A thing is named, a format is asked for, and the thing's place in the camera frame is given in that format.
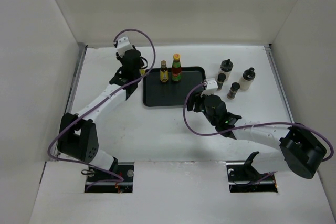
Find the small dark spice jar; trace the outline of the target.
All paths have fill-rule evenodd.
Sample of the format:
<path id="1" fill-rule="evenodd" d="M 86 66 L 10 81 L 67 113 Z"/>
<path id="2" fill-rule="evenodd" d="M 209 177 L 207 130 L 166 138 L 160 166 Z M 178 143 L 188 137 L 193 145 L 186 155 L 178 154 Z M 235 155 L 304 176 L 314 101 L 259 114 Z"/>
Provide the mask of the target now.
<path id="1" fill-rule="evenodd" d="M 217 90 L 221 90 L 224 82 L 226 81 L 227 76 L 224 73 L 219 73 L 217 76 Z"/>

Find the dark pepper spice jar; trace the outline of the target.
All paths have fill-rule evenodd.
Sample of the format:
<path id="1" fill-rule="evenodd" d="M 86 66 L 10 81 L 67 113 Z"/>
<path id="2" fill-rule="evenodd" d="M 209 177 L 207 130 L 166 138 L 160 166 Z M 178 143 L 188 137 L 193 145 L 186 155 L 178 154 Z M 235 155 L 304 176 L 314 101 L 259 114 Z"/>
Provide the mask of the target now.
<path id="1" fill-rule="evenodd" d="M 227 98 L 230 100 L 234 99 L 239 89 L 240 84 L 238 82 L 233 82 L 227 94 Z"/>

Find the red sauce bottle yellow cap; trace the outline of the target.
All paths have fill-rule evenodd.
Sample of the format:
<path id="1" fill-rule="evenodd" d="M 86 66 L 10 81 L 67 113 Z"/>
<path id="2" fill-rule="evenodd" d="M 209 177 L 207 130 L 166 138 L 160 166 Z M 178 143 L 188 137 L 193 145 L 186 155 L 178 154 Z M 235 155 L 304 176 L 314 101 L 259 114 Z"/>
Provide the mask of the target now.
<path id="1" fill-rule="evenodd" d="M 173 55 L 173 63 L 172 63 L 172 81 L 180 82 L 182 76 L 182 67 L 181 67 L 181 56 L 180 54 Z"/>

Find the white grinder with black top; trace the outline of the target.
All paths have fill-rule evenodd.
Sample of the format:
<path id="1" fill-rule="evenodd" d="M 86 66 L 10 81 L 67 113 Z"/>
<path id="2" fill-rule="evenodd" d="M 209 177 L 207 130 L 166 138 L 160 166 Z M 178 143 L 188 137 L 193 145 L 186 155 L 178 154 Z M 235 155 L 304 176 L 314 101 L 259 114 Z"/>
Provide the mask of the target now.
<path id="1" fill-rule="evenodd" d="M 254 81 L 255 76 L 255 68 L 250 67 L 249 69 L 246 69 L 239 80 L 240 89 L 243 91 L 248 90 L 252 82 Z"/>

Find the clear grinder with black top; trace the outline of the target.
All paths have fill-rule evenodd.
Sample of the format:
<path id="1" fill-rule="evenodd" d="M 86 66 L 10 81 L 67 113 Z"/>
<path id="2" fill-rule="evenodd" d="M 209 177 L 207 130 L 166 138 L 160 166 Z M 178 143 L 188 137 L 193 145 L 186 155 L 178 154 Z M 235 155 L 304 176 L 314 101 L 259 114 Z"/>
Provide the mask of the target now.
<path id="1" fill-rule="evenodd" d="M 226 76 L 225 81 L 229 79 L 230 73 L 233 69 L 233 63 L 230 59 L 224 60 L 220 64 L 219 73 L 223 73 Z"/>

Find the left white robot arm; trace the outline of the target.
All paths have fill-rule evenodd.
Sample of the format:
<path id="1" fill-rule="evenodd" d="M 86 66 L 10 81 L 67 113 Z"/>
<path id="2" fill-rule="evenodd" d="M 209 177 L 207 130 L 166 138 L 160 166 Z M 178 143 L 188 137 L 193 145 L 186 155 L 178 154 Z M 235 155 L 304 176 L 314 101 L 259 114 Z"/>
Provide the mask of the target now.
<path id="1" fill-rule="evenodd" d="M 121 62 L 121 67 L 106 89 L 78 113 L 66 113 L 62 117 L 60 131 L 69 125 L 71 128 L 57 141 L 59 152 L 100 168 L 101 177 L 109 182 L 118 175 L 118 161 L 99 147 L 97 124 L 133 94 L 138 83 L 132 81 L 140 78 L 140 69 L 147 63 L 133 46 L 123 56 L 117 54 L 117 59 Z"/>

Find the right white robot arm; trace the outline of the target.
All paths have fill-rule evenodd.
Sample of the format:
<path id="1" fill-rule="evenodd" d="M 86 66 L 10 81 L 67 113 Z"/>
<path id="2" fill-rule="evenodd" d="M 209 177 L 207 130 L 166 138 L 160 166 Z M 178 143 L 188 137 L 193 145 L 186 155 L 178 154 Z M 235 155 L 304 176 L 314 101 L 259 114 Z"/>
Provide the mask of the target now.
<path id="1" fill-rule="evenodd" d="M 217 95 L 190 92 L 183 111 L 203 113 L 216 135 L 272 149 L 268 153 L 252 151 L 243 164 L 233 169 L 237 176 L 254 180 L 267 173 L 290 170 L 302 178 L 312 179 L 321 163 L 328 160 L 327 149 L 320 142 L 322 136 L 312 129 L 287 122 L 249 121 L 230 113 Z"/>

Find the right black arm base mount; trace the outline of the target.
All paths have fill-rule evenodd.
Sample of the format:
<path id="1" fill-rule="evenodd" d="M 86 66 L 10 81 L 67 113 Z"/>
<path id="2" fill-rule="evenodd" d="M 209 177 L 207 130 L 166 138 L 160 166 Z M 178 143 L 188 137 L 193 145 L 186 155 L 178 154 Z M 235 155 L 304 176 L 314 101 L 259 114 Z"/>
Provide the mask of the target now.
<path id="1" fill-rule="evenodd" d="M 231 193 L 277 193 L 275 172 L 259 173 L 252 163 L 259 152 L 252 152 L 245 161 L 226 163 Z"/>

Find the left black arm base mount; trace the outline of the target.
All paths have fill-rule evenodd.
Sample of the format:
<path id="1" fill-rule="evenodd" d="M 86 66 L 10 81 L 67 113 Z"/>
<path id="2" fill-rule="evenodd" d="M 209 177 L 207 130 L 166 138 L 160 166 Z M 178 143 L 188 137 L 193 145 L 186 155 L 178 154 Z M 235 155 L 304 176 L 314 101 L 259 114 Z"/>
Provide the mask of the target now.
<path id="1" fill-rule="evenodd" d="M 127 194 L 133 192 L 134 163 L 118 163 L 114 165 L 113 173 L 116 176 L 93 167 L 83 169 L 85 175 L 85 193 Z"/>

